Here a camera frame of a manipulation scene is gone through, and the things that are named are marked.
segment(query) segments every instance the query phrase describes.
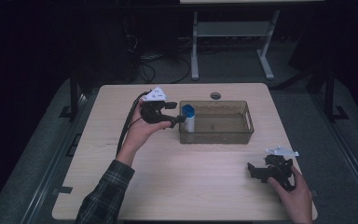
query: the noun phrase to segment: person's left hand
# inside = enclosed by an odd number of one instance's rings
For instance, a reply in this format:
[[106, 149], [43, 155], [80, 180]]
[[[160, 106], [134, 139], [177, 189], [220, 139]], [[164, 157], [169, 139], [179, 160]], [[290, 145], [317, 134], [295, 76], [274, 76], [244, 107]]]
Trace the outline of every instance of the person's left hand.
[[142, 99], [136, 106], [128, 129], [126, 139], [117, 155], [117, 160], [122, 159], [123, 155], [135, 155], [138, 149], [147, 141], [147, 139], [156, 131], [166, 129], [171, 126], [169, 121], [162, 121], [155, 124], [149, 124], [141, 118]]

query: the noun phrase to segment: white stand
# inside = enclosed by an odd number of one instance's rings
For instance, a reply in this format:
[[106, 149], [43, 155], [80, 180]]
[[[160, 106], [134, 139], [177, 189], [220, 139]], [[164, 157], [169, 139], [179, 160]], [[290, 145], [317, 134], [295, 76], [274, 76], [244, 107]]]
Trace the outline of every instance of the white stand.
[[191, 52], [191, 78], [200, 79], [197, 59], [198, 36], [264, 36], [266, 42], [262, 49], [257, 50], [258, 58], [263, 66], [267, 79], [274, 79], [266, 54], [274, 33], [279, 10], [274, 11], [270, 21], [198, 21], [198, 12], [194, 12], [193, 49]]

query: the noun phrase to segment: white object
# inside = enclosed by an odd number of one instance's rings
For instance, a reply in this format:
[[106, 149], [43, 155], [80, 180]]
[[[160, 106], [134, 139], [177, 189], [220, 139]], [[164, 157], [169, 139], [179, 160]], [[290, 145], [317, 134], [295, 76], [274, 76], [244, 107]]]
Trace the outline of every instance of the white object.
[[191, 118], [186, 118], [185, 120], [185, 126], [186, 126], [186, 130], [188, 133], [193, 133], [194, 132], [194, 118], [195, 116], [193, 115], [193, 117]]
[[149, 92], [146, 96], [143, 97], [145, 102], [148, 101], [165, 101], [167, 100], [167, 96], [164, 91], [160, 87], [156, 87], [151, 92]]
[[277, 156], [299, 156], [298, 152], [288, 149], [283, 146], [277, 146], [272, 149], [266, 149], [266, 152]]

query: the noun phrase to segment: wooden table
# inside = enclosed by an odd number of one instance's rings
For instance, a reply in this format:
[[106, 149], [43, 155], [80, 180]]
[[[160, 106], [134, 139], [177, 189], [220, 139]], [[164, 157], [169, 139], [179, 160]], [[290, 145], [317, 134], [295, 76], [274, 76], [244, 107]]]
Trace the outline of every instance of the wooden table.
[[[100, 89], [76, 154], [63, 182], [73, 188], [60, 193], [52, 211], [57, 219], [75, 219], [86, 195], [93, 191], [116, 155], [125, 118], [133, 100], [156, 85], [116, 85]], [[248, 145], [180, 144], [178, 125], [153, 134], [138, 151], [119, 219], [124, 220], [284, 220], [287, 215], [268, 184], [250, 177], [247, 162], [262, 167], [266, 148], [291, 148], [266, 85], [160, 85], [169, 101], [248, 103], [255, 132]], [[176, 116], [174, 110], [164, 114]], [[313, 218], [317, 217], [313, 207]]]

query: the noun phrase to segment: hand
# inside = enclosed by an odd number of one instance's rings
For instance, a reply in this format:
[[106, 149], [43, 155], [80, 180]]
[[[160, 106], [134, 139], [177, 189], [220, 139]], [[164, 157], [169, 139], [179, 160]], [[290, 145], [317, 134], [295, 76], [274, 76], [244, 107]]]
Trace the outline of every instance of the hand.
[[312, 223], [312, 194], [304, 176], [295, 166], [292, 166], [292, 171], [296, 181], [294, 190], [286, 191], [273, 177], [268, 179], [268, 183], [277, 191], [283, 207], [293, 223]]
[[149, 124], [144, 121], [141, 118], [142, 103], [143, 101], [140, 100], [134, 110], [126, 139], [124, 140], [123, 146], [116, 157], [116, 160], [126, 163], [129, 166], [132, 165], [135, 153], [153, 133], [171, 126], [169, 121], [162, 121], [155, 124]]

